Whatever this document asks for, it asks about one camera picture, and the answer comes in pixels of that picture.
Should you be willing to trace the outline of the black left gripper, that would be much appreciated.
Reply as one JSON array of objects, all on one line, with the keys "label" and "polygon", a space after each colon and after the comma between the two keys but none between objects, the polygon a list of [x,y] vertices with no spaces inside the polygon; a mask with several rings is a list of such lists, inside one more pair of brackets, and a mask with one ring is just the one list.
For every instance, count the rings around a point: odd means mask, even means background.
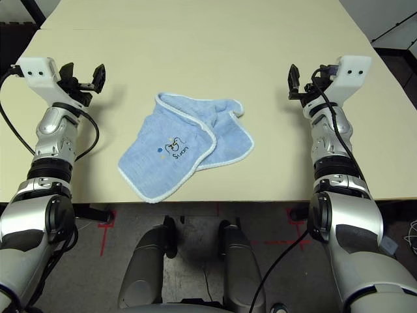
[{"label": "black left gripper", "polygon": [[91,92],[101,93],[106,81],[106,68],[104,64],[98,65],[93,73],[91,83],[80,83],[73,77],[74,64],[67,63],[60,69],[61,79],[58,86],[73,100],[83,107],[89,107],[93,96]]}]

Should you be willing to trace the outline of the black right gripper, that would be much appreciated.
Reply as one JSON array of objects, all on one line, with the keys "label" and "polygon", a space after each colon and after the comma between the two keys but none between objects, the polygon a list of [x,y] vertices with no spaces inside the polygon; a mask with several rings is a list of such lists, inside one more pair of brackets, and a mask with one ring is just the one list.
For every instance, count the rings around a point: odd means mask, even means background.
[{"label": "black right gripper", "polygon": [[312,83],[304,86],[304,92],[299,91],[299,71],[294,64],[290,66],[287,83],[289,87],[289,100],[299,100],[302,107],[318,98],[321,94],[316,87],[328,87],[330,85],[330,73],[328,66],[321,66],[311,75]]}]

